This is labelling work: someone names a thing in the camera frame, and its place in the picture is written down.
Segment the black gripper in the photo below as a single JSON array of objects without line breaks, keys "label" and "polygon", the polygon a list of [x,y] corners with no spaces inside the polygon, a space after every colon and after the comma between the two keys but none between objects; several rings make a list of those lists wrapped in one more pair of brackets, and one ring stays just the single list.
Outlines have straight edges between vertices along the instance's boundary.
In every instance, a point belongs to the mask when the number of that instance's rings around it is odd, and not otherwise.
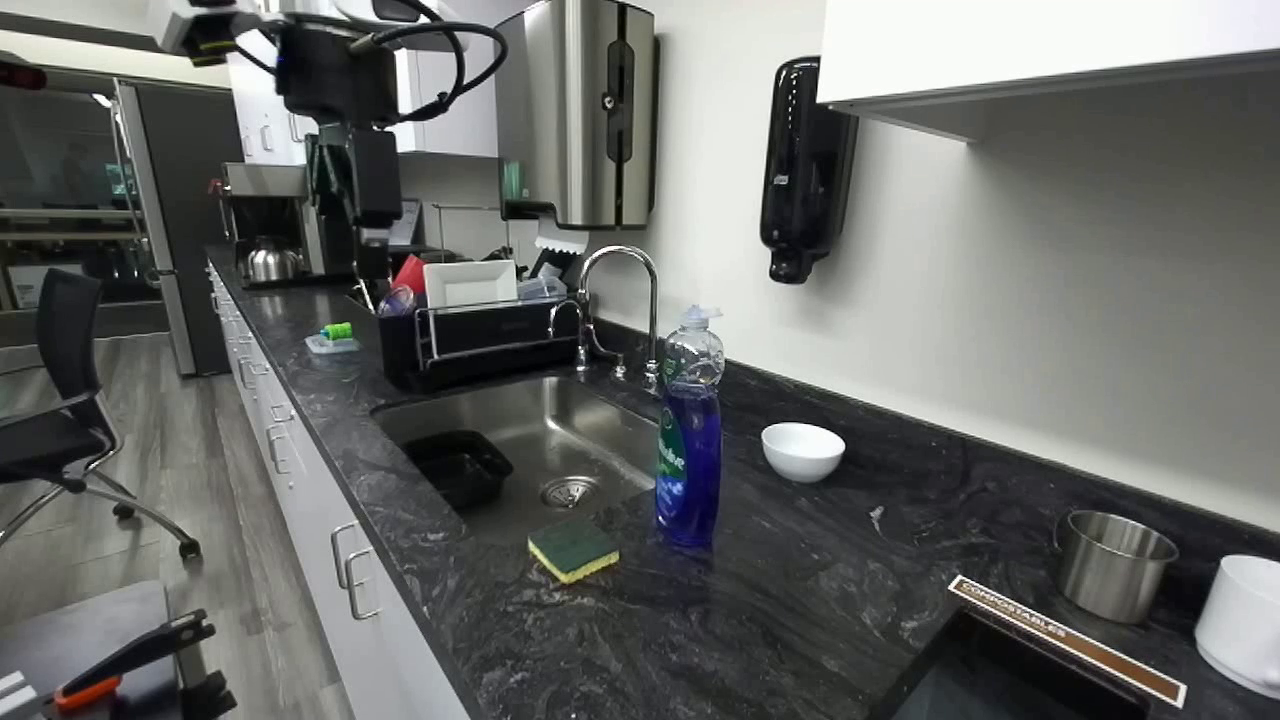
[{"label": "black gripper", "polygon": [[395,137],[388,133],[392,58],[360,30],[287,19],[278,27],[278,92],[346,157],[349,217],[360,228],[392,224],[399,217]]}]

